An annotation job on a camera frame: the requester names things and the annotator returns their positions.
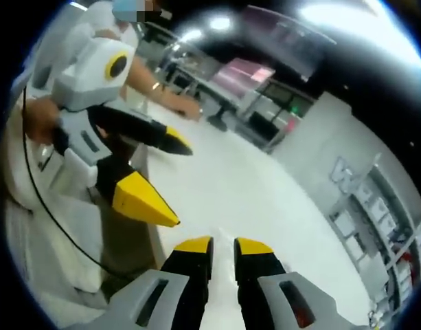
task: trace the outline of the white wall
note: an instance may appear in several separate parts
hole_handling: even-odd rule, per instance
[[[358,174],[371,166],[377,153],[381,153],[378,164],[398,197],[411,216],[421,220],[421,198],[406,170],[383,141],[352,116],[350,106],[331,94],[324,93],[316,101],[299,126],[275,148],[273,157],[328,215],[341,196],[330,181],[337,158],[344,158]]]

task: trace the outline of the bracelet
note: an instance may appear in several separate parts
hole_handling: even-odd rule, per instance
[[[156,90],[159,86],[161,85],[161,83],[156,82],[155,84],[152,85],[152,88],[150,89],[151,91]]]

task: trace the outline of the store shelf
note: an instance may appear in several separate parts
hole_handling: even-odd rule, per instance
[[[384,314],[383,319],[391,323],[390,320],[402,311],[411,295],[408,285],[404,282],[409,280],[404,279],[402,283],[399,281],[401,277],[398,262],[405,253],[410,253],[410,266],[417,279],[413,281],[413,286],[421,281],[421,252],[417,240],[418,225],[421,221],[412,218],[405,201],[400,198],[399,192],[390,183],[388,173],[384,173],[383,169],[377,165],[378,160],[377,156],[372,167],[361,173],[353,189],[345,192],[338,200],[331,210],[331,219],[335,219],[344,211],[348,212],[355,223],[356,230],[353,235],[358,233],[360,242],[365,246],[363,250],[366,256],[373,257],[374,253],[381,254],[388,275],[385,288],[391,309]],[[361,263],[355,261],[347,249],[347,237],[341,236],[334,221],[331,221],[331,224],[363,277],[361,267],[359,267]]]
[[[359,204],[359,206],[365,211],[366,219],[369,219],[369,225],[373,228],[373,230],[376,233],[376,236],[380,242],[382,242],[384,249],[387,251],[387,255],[389,257],[389,262],[391,263],[393,260],[395,260],[395,254],[390,248],[389,241],[387,237],[383,234],[381,231],[378,222],[373,218],[371,212],[369,211],[368,205],[365,203],[360,203],[360,201],[354,196],[351,195],[351,198],[353,201]]]
[[[379,165],[376,164],[372,168],[369,177],[374,180],[376,186],[380,189],[381,195],[386,199],[391,213],[395,215],[400,225],[406,225],[414,231],[416,229],[415,223],[408,208],[404,201],[398,198],[398,191],[390,184]]]

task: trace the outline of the white clothing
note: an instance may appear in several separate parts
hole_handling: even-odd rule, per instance
[[[113,4],[111,1],[98,1],[90,5],[86,12],[78,19],[64,41],[60,44],[59,50],[53,61],[52,69],[47,80],[47,89],[51,90],[55,78],[72,62],[82,51],[90,38],[100,30],[110,30],[114,32],[120,40],[135,50],[138,46],[137,33],[131,24],[122,32],[115,23],[113,15]]]

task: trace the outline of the ceiling light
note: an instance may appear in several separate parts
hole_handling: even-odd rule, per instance
[[[77,3],[77,2],[70,2],[70,5],[73,6],[73,7],[79,8],[83,11],[86,11],[88,9],[84,5],[81,5],[80,3]]]
[[[200,30],[190,30],[180,38],[180,41],[187,43],[188,41],[200,39],[202,36],[203,33]]]
[[[172,19],[172,13],[168,12],[167,10],[161,9],[160,17],[163,17],[164,19],[167,19],[170,21]]]
[[[210,28],[218,31],[225,31],[230,28],[231,22],[228,17],[216,17],[210,21]]]

